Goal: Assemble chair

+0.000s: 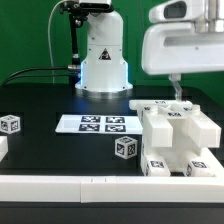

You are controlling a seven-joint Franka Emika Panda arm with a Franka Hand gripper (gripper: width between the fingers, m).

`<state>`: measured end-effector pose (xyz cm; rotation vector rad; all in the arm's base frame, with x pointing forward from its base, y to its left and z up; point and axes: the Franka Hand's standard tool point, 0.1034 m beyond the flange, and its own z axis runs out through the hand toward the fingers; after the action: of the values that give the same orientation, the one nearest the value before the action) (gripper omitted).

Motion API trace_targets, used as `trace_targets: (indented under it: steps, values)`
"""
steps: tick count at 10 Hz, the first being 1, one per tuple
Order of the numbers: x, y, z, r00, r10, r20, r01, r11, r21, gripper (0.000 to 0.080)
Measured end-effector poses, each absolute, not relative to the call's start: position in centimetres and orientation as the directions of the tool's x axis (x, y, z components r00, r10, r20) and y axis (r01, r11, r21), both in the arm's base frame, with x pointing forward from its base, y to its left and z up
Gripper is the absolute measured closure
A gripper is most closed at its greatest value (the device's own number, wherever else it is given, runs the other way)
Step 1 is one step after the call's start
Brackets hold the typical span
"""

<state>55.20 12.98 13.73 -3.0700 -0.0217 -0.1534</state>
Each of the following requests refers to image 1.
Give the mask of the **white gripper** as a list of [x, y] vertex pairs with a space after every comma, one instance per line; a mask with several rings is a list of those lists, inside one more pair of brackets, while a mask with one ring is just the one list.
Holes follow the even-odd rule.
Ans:
[[224, 0], [168, 0], [149, 11], [142, 69], [170, 74], [182, 100], [181, 75], [224, 70]]

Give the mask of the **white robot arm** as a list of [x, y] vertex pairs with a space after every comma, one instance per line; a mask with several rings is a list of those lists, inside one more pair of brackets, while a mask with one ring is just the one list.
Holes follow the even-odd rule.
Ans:
[[[98, 11], [109, 4], [106, 0], [79, 4], [89, 13], [80, 88], [95, 95], [129, 89], [122, 18], [116, 12]], [[149, 21], [142, 69], [149, 75], [167, 74], [177, 100], [183, 96], [183, 74], [224, 71], [224, 0], [168, 0], [150, 9]]]

